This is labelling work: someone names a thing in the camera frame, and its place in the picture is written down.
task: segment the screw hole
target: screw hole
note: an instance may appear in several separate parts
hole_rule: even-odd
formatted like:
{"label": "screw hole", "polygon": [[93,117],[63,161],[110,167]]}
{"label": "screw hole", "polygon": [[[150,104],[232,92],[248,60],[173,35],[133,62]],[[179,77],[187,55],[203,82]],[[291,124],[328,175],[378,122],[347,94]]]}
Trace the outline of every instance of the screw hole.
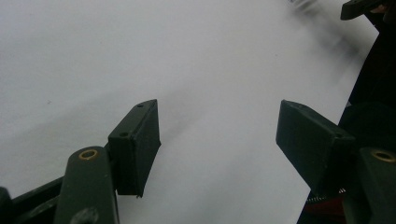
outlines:
{"label": "screw hole", "polygon": [[396,158],[392,154],[389,154],[387,151],[373,150],[372,155],[381,161],[396,162]]}
{"label": "screw hole", "polygon": [[95,158],[97,155],[98,155],[98,151],[96,151],[95,149],[88,149],[88,150],[81,152],[78,155],[78,157],[81,160],[88,161],[88,160]]}

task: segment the dark fabric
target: dark fabric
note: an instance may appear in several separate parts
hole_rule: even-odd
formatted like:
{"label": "dark fabric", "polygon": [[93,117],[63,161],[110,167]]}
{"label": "dark fabric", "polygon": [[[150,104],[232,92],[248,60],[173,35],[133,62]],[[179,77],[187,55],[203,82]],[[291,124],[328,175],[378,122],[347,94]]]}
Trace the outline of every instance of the dark fabric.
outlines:
{"label": "dark fabric", "polygon": [[396,110],[378,102],[349,106],[339,127],[356,137],[356,149],[380,147],[396,152]]}
{"label": "dark fabric", "polygon": [[343,222],[337,222],[328,219],[327,217],[315,216],[306,212],[302,212],[298,219],[297,224],[340,224]]}
{"label": "dark fabric", "polygon": [[361,69],[349,102],[381,102],[396,108],[396,32],[382,15],[367,14],[380,32]]}

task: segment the white surface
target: white surface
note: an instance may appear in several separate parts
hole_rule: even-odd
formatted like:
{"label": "white surface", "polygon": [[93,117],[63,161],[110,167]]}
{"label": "white surface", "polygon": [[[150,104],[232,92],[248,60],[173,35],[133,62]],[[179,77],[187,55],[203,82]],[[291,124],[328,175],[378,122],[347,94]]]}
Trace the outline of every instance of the white surface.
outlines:
{"label": "white surface", "polygon": [[0,185],[12,197],[159,100],[161,146],[120,223],[295,223],[309,191],[280,101],[337,122],[376,31],[342,1],[0,3]]}

